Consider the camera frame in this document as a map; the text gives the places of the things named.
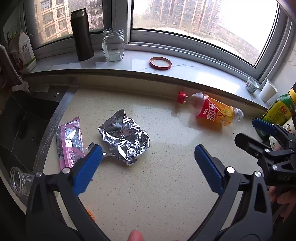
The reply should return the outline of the person's right hand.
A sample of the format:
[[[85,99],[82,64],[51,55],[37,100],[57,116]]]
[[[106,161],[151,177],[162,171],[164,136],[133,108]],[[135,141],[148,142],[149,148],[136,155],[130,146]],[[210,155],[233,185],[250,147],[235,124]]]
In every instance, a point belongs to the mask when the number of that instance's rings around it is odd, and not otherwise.
[[[279,194],[278,188],[270,186],[268,194],[271,202],[276,202],[278,204],[287,204],[287,207],[280,215],[283,218],[283,221],[285,221],[295,206],[295,190]]]

